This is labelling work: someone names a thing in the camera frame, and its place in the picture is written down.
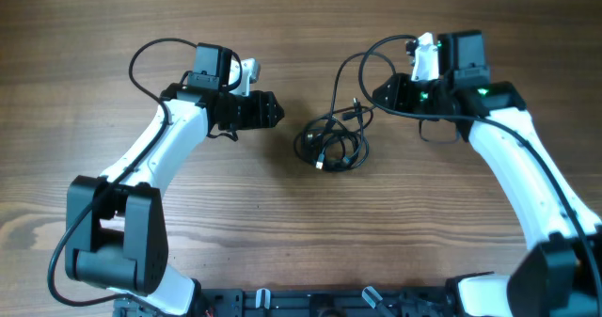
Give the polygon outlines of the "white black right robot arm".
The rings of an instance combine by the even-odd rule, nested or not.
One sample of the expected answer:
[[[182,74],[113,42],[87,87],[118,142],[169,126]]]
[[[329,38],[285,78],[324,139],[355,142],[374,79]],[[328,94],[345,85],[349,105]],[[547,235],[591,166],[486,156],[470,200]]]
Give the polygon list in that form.
[[[513,273],[455,277],[460,316],[597,316],[601,220],[547,153],[516,88],[492,82],[478,30],[405,36],[412,72],[372,93],[391,115],[446,120],[481,155],[511,203],[527,253]]]

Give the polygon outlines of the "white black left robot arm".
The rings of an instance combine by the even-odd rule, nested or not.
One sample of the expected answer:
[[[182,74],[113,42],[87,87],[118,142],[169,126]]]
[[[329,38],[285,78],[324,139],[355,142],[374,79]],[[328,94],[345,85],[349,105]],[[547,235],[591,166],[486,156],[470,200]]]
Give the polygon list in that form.
[[[231,49],[198,43],[192,70],[152,99],[157,112],[142,135],[97,177],[79,176],[67,193],[66,231],[49,263],[53,298],[73,306],[55,285],[58,260],[74,281],[110,291],[116,313],[213,316],[200,283],[168,263],[162,199],[187,156],[217,128],[275,127],[284,111],[271,91],[252,90],[260,64]]]

